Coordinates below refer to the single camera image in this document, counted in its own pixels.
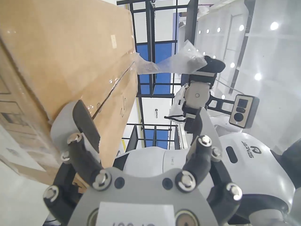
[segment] ceiling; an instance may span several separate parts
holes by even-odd
[[[260,98],[246,132],[280,151],[301,138],[299,1],[235,1],[199,18],[196,32],[196,48],[226,63],[218,80]],[[214,89],[226,99],[238,94],[218,82]]]

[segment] clear plastic wrap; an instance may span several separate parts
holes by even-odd
[[[144,60],[139,54],[135,59],[138,74],[181,73],[192,74],[206,66],[204,56],[197,51],[190,41],[185,41],[179,52],[155,64]]]

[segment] cardboard box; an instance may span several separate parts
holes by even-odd
[[[51,184],[61,163],[51,124],[82,99],[95,115],[102,165],[112,166],[137,94],[133,53],[131,14],[116,5],[0,0],[0,124],[9,133],[0,159]]]

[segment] floor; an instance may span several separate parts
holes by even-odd
[[[48,185],[19,176],[0,162],[1,225],[42,226],[49,212],[43,202]]]

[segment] jarvis logo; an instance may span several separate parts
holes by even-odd
[[[242,142],[242,143],[243,143],[244,147],[246,148],[246,151],[247,151],[247,153],[248,153],[248,155],[249,155],[250,158],[254,158],[253,153],[261,154],[261,151],[260,151],[260,149],[257,146],[250,146],[250,147],[248,147],[248,144],[246,144],[245,142]]]

